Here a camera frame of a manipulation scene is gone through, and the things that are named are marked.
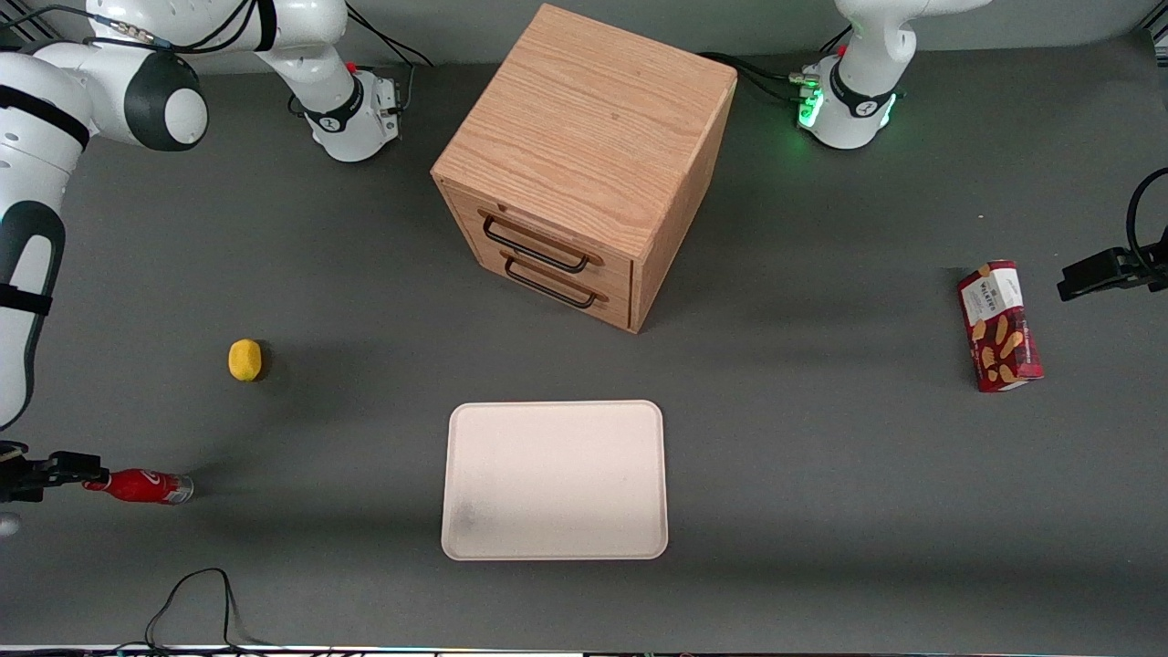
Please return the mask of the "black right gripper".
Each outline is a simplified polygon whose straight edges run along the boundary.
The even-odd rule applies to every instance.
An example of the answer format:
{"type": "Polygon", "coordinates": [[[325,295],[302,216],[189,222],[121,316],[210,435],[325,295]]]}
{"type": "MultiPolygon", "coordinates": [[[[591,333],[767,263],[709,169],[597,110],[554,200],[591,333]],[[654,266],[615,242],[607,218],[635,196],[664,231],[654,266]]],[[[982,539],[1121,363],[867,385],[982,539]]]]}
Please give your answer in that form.
{"type": "Polygon", "coordinates": [[[47,469],[53,486],[79,484],[107,486],[111,473],[95,454],[53,452],[50,459],[29,459],[23,443],[1,443],[1,503],[41,503],[46,498],[47,469]]]}

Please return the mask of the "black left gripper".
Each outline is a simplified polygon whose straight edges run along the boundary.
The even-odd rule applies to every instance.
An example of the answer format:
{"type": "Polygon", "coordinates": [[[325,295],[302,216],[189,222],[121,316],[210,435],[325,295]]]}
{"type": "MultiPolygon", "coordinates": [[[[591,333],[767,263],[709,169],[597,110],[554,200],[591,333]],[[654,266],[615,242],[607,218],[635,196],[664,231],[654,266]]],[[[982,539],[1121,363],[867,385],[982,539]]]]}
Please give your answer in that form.
{"type": "Polygon", "coordinates": [[[1064,267],[1062,275],[1057,291],[1063,302],[1110,288],[1160,292],[1167,290],[1167,249],[1142,248],[1132,257],[1126,248],[1108,248],[1064,267]]]}

